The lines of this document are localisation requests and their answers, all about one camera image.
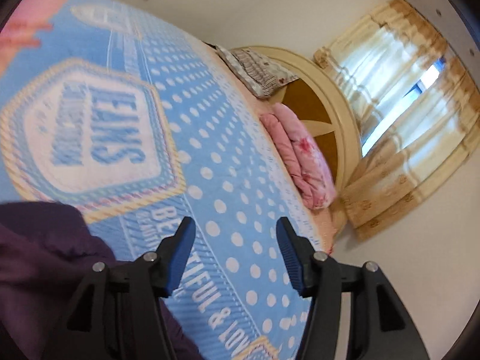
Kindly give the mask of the dark purple puffer jacket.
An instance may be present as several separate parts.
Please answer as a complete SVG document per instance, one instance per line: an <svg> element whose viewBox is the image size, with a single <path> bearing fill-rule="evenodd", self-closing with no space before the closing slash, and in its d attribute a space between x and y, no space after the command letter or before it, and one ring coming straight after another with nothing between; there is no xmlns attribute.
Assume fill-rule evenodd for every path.
<svg viewBox="0 0 480 360"><path fill-rule="evenodd" d="M116 260L90 234L78 209L57 202L1 206L1 357L44 359L47 341L84 277L97 262ZM199 359L196 344L160 299L176 358Z"/></svg>

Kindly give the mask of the folded pink quilt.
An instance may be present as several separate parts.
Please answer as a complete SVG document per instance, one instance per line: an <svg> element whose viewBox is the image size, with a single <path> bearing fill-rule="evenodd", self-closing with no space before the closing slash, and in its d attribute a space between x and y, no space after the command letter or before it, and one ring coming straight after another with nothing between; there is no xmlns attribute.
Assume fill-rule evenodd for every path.
<svg viewBox="0 0 480 360"><path fill-rule="evenodd" d="M306 208L321 210L337 197L335 182L323 153L296 114L276 103L259 117L270 135Z"/></svg>

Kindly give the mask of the grey patterned pillow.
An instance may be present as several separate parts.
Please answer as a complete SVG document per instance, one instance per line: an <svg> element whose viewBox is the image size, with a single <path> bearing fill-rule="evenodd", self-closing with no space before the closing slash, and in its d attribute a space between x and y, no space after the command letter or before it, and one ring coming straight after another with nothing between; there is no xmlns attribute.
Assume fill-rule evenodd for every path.
<svg viewBox="0 0 480 360"><path fill-rule="evenodd" d="M229 50L215 46L215 49L233 74L259 99L269 99L278 90L299 79L281 64L251 48Z"/></svg>

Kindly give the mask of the pink and blue bed blanket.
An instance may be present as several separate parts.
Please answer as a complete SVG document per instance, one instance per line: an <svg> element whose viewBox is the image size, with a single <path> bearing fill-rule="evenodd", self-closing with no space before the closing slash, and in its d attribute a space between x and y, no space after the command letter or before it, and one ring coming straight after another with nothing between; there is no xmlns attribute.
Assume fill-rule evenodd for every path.
<svg viewBox="0 0 480 360"><path fill-rule="evenodd" d="M120 260L186 216L168 308L206 359L293 359L310 302L276 237L326 243L211 47L113 0L22 0L1 31L1 200L66 203Z"/></svg>

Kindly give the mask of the cream wooden headboard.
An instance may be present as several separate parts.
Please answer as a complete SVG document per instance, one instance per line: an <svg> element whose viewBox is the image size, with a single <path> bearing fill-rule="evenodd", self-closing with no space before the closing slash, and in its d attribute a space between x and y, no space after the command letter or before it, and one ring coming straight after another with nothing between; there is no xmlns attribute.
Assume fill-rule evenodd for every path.
<svg viewBox="0 0 480 360"><path fill-rule="evenodd" d="M267 99L247 94L249 111L260 116L276 103L289 107L323 153L340 194L361 160L360 133L347 100L326 73L303 55L280 47L249 48L298 77Z"/></svg>

